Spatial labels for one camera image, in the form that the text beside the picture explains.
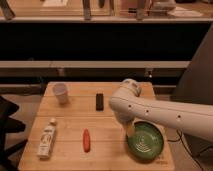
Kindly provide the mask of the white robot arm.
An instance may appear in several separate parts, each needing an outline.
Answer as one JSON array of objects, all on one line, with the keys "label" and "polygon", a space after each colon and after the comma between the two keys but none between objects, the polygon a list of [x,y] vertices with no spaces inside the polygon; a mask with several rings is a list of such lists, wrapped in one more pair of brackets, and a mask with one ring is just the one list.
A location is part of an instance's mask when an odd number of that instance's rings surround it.
[{"label": "white robot arm", "polygon": [[137,81],[125,79],[111,95],[109,106],[119,123],[140,118],[213,142],[213,105],[146,99],[141,90]]}]

